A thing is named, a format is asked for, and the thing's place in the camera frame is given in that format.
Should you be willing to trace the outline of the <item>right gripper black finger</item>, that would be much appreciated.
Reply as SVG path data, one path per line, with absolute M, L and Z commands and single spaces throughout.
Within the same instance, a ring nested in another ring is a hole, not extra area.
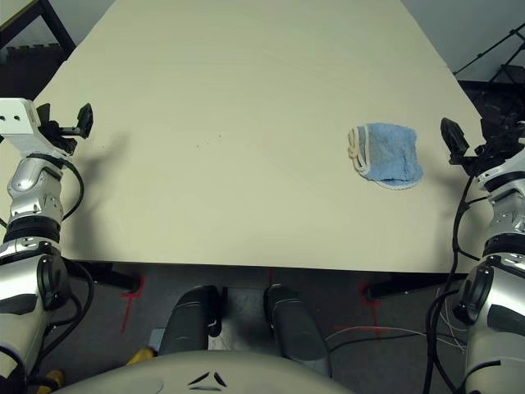
M 469 144 L 458 123 L 443 117 L 441 119 L 441 137 L 450 151 L 450 164 L 462 164 Z
M 508 127 L 506 125 L 501 125 L 490 119 L 482 118 L 481 128 L 482 136 L 487 145 L 504 147 L 509 143 L 509 138 L 507 136 Z

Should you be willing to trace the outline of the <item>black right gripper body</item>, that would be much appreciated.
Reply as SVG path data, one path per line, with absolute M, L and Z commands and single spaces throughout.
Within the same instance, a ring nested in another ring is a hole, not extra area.
M 469 176 L 479 176 L 481 173 L 504 163 L 524 149 L 524 144 L 483 144 L 476 148 L 476 156 L 466 156 L 468 144 L 449 147 L 449 164 L 459 165 Z

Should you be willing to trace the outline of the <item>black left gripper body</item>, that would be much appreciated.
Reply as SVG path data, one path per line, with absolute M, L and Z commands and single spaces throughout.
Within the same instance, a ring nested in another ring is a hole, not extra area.
M 79 136 L 72 128 L 60 127 L 57 121 L 46 121 L 40 127 L 40 133 L 55 148 L 67 155 L 75 152 L 77 141 L 74 136 Z

